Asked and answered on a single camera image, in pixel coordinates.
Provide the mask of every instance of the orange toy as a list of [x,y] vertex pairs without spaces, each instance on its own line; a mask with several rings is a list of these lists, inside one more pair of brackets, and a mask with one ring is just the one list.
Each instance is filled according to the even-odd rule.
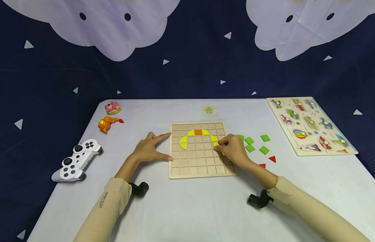
[[111,127],[111,123],[115,121],[119,121],[119,123],[124,123],[122,119],[119,118],[111,118],[110,116],[106,116],[103,119],[100,119],[98,127],[104,133],[107,133],[107,130]]

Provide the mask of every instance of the black clamp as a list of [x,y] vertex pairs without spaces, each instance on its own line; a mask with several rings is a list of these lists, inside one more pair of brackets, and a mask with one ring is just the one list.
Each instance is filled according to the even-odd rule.
[[247,204],[253,206],[254,208],[260,209],[267,206],[269,202],[273,201],[274,199],[268,196],[267,190],[263,189],[260,193],[260,197],[251,194],[248,198]]
[[144,197],[149,190],[149,185],[145,182],[141,183],[139,186],[135,185],[134,183],[129,183],[132,187],[131,194],[137,197]]

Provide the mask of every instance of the green square piece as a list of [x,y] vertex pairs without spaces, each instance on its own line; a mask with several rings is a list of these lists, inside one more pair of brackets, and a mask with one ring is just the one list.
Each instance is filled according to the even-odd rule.
[[267,149],[267,147],[263,146],[260,148],[260,150],[264,155],[266,155],[268,152],[269,152],[269,149]]
[[265,135],[262,135],[262,136],[261,136],[261,139],[262,139],[264,142],[270,141],[268,135],[266,135],[266,134],[265,134]]
[[251,143],[254,142],[254,140],[251,137],[248,137],[245,139],[245,142],[250,145]]
[[252,152],[255,150],[255,148],[252,146],[252,145],[247,145],[245,146],[245,148],[249,151],[249,152]]

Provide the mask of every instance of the pink toy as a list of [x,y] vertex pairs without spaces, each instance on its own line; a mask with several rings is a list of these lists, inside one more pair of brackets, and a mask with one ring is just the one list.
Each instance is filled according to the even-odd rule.
[[111,102],[111,104],[107,104],[104,107],[109,115],[114,115],[121,111],[121,107],[117,102]]

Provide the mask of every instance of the red triangle piece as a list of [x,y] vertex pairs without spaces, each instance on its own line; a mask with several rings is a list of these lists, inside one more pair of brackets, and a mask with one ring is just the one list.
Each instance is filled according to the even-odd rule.
[[275,156],[272,156],[272,157],[270,157],[269,159],[272,160],[274,163],[276,163],[276,158],[275,158]]

